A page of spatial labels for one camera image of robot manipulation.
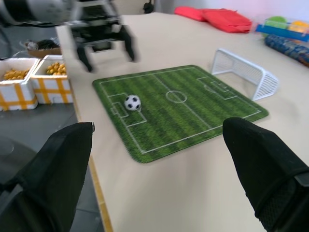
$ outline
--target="white foam box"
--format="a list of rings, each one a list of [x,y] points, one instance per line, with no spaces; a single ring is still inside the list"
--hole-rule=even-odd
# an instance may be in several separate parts
[[[73,97],[67,75],[47,75],[47,67],[64,63],[62,55],[47,55],[31,75],[34,93],[40,104],[72,103]]]
[[[30,77],[39,64],[36,58],[11,58],[0,61],[0,111],[29,110],[38,105]],[[23,80],[7,80],[6,71],[30,69]]]

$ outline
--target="red cushion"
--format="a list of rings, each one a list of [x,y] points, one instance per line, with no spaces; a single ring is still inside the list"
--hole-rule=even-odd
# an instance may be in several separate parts
[[[189,6],[178,6],[174,10],[174,14],[181,15],[196,21],[204,22],[205,19],[199,9]]]
[[[252,25],[249,19],[238,14],[236,11],[227,9],[201,9],[201,12],[206,21],[226,32],[248,33]]]

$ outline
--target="wooden table edge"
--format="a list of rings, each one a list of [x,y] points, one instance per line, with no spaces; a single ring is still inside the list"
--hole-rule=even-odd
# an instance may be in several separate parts
[[[76,113],[77,120],[78,120],[78,122],[83,122],[80,111],[78,109],[77,100],[76,100],[75,94],[74,94],[74,89],[72,87],[70,80],[69,80],[69,84],[70,84],[70,88],[71,88],[73,106],[74,106],[74,110],[75,110],[75,113]],[[103,191],[102,191],[99,179],[98,179],[97,170],[96,170],[94,160],[93,160],[93,157],[92,157],[91,154],[90,154],[88,166],[89,166],[89,169],[90,169],[90,174],[91,174],[93,186],[94,186],[94,189],[95,189],[95,194],[96,194],[96,197],[97,197],[98,207],[99,207],[99,210],[100,210],[100,215],[101,215],[104,231],[105,232],[113,232],[110,215],[109,215],[108,210],[107,210]]]

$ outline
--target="beige tabletop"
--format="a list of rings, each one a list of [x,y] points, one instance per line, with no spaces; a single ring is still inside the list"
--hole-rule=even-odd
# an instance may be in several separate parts
[[[270,115],[256,124],[276,132],[309,164],[309,69],[249,34],[224,33],[176,15],[123,18],[136,37],[140,60],[127,62],[117,44],[115,50],[90,55],[96,73],[84,70],[68,31],[58,28],[78,118],[96,126],[90,166],[106,231],[263,232],[222,136],[148,164],[137,163],[127,153],[92,82],[188,64],[210,71],[216,49],[225,48],[277,76],[279,91],[257,101]],[[223,80],[244,92],[240,78]]]

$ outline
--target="soccer goal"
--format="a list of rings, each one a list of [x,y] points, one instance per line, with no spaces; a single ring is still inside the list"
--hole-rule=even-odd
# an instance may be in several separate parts
[[[279,80],[262,67],[241,58],[224,49],[216,51],[211,74],[234,73],[256,86],[252,100],[273,95],[279,86]]]

